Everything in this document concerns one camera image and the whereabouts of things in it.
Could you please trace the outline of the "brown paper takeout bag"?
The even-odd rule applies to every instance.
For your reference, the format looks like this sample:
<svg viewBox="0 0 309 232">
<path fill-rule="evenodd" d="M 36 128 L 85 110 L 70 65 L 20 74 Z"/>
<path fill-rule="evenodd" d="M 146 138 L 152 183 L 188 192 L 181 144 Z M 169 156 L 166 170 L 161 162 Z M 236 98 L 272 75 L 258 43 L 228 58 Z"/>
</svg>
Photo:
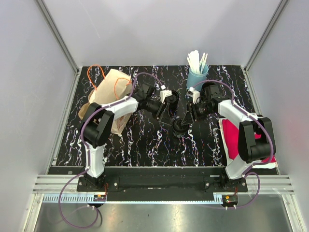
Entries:
<svg viewBox="0 0 309 232">
<path fill-rule="evenodd" d="M 89 94 L 88 103 L 112 103 L 129 94 L 131 90 L 131 76 L 119 70 L 110 69 L 101 83 Z"/>
</svg>

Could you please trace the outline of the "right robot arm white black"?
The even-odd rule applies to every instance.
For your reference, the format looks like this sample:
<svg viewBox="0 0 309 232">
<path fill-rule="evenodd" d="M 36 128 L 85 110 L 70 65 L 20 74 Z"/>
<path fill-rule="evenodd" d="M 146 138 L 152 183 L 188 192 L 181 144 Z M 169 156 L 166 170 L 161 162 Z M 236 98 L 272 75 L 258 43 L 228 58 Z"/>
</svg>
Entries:
<svg viewBox="0 0 309 232">
<path fill-rule="evenodd" d="M 224 96 L 219 91 L 219 81 L 202 81 L 205 101 L 194 87 L 188 89 L 192 102 L 187 106 L 184 118 L 179 122 L 183 131 L 187 126 L 204 120 L 208 115 L 218 113 L 238 129 L 238 154 L 225 167 L 219 186 L 223 191 L 236 187 L 236 179 L 244 177 L 254 166 L 272 162 L 276 145 L 272 122 L 268 117 L 257 116 L 241 108 L 234 97 Z"/>
</svg>

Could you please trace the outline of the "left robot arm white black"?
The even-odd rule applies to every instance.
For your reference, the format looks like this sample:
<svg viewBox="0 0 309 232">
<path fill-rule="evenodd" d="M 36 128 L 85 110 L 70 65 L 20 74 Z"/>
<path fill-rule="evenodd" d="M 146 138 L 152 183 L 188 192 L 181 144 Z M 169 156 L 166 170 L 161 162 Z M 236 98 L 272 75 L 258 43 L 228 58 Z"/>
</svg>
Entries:
<svg viewBox="0 0 309 232">
<path fill-rule="evenodd" d="M 154 119 L 170 125 L 172 114 L 178 107 L 179 95 L 161 87 L 153 98 L 155 87 L 143 84 L 141 88 L 108 104 L 91 103 L 81 121 L 80 135 L 86 151 L 85 171 L 82 173 L 93 191 L 104 187 L 103 146 L 112 132 L 112 123 L 122 116 L 145 110 Z"/>
</svg>

